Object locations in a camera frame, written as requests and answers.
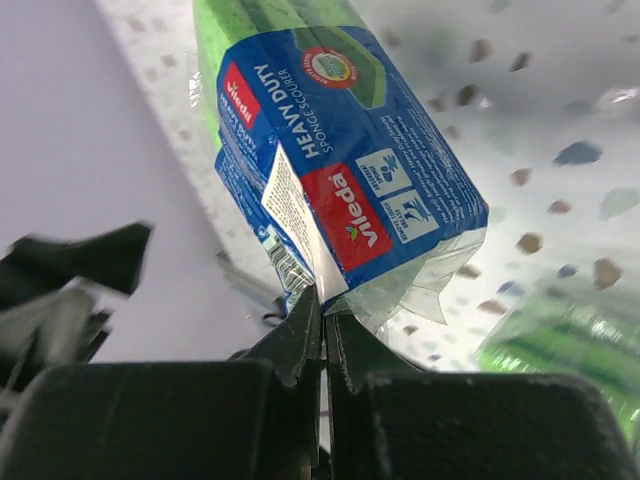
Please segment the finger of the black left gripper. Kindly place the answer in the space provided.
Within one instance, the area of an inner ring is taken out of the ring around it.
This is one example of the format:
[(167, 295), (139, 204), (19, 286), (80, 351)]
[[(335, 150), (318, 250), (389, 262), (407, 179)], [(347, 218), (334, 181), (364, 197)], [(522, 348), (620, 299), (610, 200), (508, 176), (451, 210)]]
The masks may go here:
[(152, 226), (135, 222), (76, 241), (26, 235), (1, 259), (1, 298), (33, 300), (59, 291), (75, 278), (132, 295), (152, 231)]
[(1, 393), (19, 393), (41, 371), (89, 362), (110, 334), (110, 310), (81, 288), (48, 294), (1, 314)]

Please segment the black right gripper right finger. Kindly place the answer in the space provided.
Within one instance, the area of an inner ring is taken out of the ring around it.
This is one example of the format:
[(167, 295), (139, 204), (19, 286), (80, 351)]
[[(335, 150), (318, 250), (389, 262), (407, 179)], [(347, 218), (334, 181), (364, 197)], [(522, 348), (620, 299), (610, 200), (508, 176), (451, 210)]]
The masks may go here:
[(564, 374), (438, 373), (350, 315), (324, 336), (336, 479), (635, 479), (603, 395)]

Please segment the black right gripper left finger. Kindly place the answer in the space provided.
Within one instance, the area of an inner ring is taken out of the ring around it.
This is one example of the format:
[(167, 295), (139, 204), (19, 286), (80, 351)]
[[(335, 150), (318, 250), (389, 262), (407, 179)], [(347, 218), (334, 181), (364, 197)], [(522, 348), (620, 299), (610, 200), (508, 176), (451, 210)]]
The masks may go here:
[(5, 479), (307, 479), (318, 462), (320, 305), (225, 361), (39, 374), (1, 433)]

